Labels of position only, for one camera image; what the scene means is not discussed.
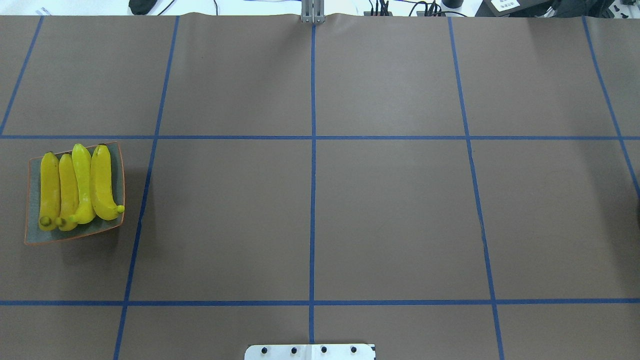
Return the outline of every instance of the banana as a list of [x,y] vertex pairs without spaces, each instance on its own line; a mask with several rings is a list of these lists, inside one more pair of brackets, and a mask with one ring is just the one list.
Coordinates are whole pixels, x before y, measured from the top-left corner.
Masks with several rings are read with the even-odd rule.
[[56,228],[54,219],[60,214],[60,177],[58,158],[48,152],[40,162],[40,230],[52,231]]
[[111,154],[106,145],[98,145],[93,150],[89,186],[93,209],[101,219],[113,220],[124,212],[124,206],[113,201]]
[[64,154],[60,158],[60,216],[56,218],[56,225],[62,231],[73,230],[77,222],[69,220],[69,216],[76,213],[78,208],[78,182],[71,155]]
[[77,143],[71,151],[71,160],[74,164],[78,183],[78,208],[76,213],[69,216],[69,221],[87,224],[95,218],[95,211],[91,205],[91,195],[89,194],[91,154],[81,143]]

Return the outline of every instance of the plate of bananas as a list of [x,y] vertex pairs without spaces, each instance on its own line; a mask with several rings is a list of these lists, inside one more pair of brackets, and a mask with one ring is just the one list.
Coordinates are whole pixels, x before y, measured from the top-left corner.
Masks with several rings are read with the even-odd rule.
[[82,238],[122,225],[124,166],[118,142],[29,160],[26,245]]

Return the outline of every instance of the silver clamp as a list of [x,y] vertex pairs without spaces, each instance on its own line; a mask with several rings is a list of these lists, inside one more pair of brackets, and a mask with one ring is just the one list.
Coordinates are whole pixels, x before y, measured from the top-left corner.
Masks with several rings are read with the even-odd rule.
[[322,24],[324,22],[324,0],[302,0],[300,20],[305,24]]

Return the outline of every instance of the white bracket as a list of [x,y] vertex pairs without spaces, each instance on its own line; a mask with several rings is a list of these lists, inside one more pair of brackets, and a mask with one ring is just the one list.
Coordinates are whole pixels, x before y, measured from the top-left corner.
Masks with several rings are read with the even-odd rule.
[[324,0],[302,0],[300,20],[305,24],[322,24],[324,22]]
[[375,360],[376,346],[368,344],[252,345],[244,360]]

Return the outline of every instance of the white plate with holes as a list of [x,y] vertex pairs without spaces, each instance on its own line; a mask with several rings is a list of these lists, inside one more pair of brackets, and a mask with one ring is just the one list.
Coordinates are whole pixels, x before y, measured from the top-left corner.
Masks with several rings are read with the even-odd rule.
[[252,345],[244,360],[375,360],[369,344]]

